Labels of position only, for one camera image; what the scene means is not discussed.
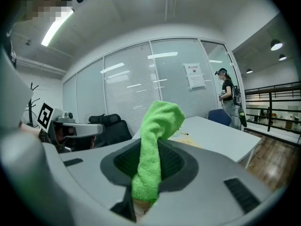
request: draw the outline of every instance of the backpack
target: backpack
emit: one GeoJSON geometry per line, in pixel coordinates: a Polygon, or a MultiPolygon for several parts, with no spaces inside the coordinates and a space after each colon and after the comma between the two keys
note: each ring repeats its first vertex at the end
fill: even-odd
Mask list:
{"type": "Polygon", "coordinates": [[[241,93],[240,93],[240,89],[237,86],[233,85],[232,83],[232,98],[233,98],[233,102],[235,105],[241,106],[241,93]]]}

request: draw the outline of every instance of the white table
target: white table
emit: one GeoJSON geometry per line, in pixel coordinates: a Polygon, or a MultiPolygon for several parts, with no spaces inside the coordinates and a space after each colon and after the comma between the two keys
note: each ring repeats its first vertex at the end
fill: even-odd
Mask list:
{"type": "MultiPolygon", "coordinates": [[[[177,137],[169,140],[178,140],[183,137],[191,137],[201,148],[220,153],[235,162],[245,161],[246,168],[249,165],[254,148],[260,142],[260,138],[243,131],[221,125],[214,121],[194,116],[185,119],[177,137]]],[[[133,139],[140,138],[140,130],[136,132],[133,139]]]]}

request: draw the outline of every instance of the window blinds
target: window blinds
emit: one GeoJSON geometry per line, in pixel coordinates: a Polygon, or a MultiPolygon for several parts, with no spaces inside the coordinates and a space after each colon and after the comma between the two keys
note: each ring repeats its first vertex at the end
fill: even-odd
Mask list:
{"type": "Polygon", "coordinates": [[[118,114],[134,135],[155,100],[160,100],[149,43],[135,45],[104,59],[108,114],[118,114]]]}
{"type": "Polygon", "coordinates": [[[151,43],[164,101],[178,104],[186,117],[207,117],[217,109],[217,97],[209,63],[194,39],[161,40],[151,43]],[[199,64],[206,88],[190,90],[184,64],[199,64]]]}
{"type": "Polygon", "coordinates": [[[76,107],[76,75],[63,84],[63,110],[71,112],[75,122],[79,122],[76,107]]]}
{"type": "Polygon", "coordinates": [[[80,123],[89,123],[91,115],[106,113],[102,70],[101,59],[77,73],[76,99],[80,123]]]}

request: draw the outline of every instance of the blue chair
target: blue chair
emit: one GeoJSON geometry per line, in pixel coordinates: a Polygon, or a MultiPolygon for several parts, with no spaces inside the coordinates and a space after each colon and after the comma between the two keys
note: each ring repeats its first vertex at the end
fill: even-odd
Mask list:
{"type": "Polygon", "coordinates": [[[229,126],[232,121],[231,117],[223,109],[209,111],[207,119],[225,126],[229,126]]]}

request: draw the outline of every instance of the gray pants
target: gray pants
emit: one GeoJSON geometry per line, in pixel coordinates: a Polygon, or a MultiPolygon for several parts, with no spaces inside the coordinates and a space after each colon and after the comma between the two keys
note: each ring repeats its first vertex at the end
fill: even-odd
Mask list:
{"type": "Polygon", "coordinates": [[[224,111],[232,119],[230,126],[232,128],[236,128],[236,121],[235,121],[235,118],[236,118],[235,117],[236,108],[235,108],[233,100],[228,100],[228,101],[224,100],[223,103],[224,103],[224,111]]]}

